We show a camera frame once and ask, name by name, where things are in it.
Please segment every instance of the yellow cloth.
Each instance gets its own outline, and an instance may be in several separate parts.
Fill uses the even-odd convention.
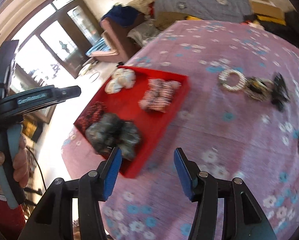
[[[274,22],[274,23],[278,23],[278,24],[282,24],[282,25],[286,26],[286,22],[284,20],[281,20],[281,19],[276,19],[276,18],[268,17],[268,16],[261,16],[261,15],[257,15],[257,18],[260,21]]]
[[[197,17],[194,17],[194,16],[187,16],[187,17],[186,17],[186,20],[200,21],[200,20],[202,20],[202,19],[197,18]]]

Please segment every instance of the white beaded ring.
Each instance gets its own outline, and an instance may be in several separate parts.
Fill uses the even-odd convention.
[[[237,76],[240,77],[240,80],[239,80],[238,84],[236,84],[235,86],[230,86],[230,85],[227,84],[227,78],[231,74],[235,74],[235,75],[237,75]],[[218,79],[219,79],[220,83],[223,85],[223,87],[226,90],[231,91],[231,92],[240,91],[246,85],[246,78],[245,78],[245,76],[241,72],[239,72],[237,70],[234,70],[234,69],[226,69],[226,70],[222,71],[220,73],[220,75],[218,76]]]

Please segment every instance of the metal screw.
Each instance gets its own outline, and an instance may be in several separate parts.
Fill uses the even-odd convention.
[[[234,179],[234,182],[235,182],[236,184],[242,184],[242,183],[243,183],[243,181],[242,181],[241,178],[235,178],[235,179]]]
[[[96,175],[97,175],[97,171],[90,171],[88,173],[88,176],[90,176],[90,177],[95,177]]]
[[[54,180],[55,184],[61,184],[63,182],[62,178],[57,178]]]
[[[202,177],[202,178],[206,178],[208,176],[208,173],[206,171],[201,171],[199,173],[199,176]]]

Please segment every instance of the blue cloth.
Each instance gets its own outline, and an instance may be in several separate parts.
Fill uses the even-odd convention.
[[[86,52],[86,56],[90,56],[94,51],[110,51],[110,48],[106,45],[104,38],[101,38],[93,47],[91,47],[88,52]]]
[[[114,5],[113,8],[102,17],[102,20],[109,17],[122,27],[128,27],[134,23],[139,14],[140,12],[131,6]]]

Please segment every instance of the pink patterned fabric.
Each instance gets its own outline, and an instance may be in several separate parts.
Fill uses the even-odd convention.
[[[119,175],[102,206],[106,230],[122,240],[188,238],[196,203],[184,195],[173,164],[182,147],[216,178],[241,177],[278,239],[289,239],[299,225],[299,49],[246,25],[181,21],[128,64],[188,75],[192,88],[137,179]],[[280,113],[269,100],[221,90],[218,74],[226,68],[267,79],[280,72],[291,102]],[[75,128],[62,156],[73,179],[103,160]],[[222,220],[220,201],[216,239]]]

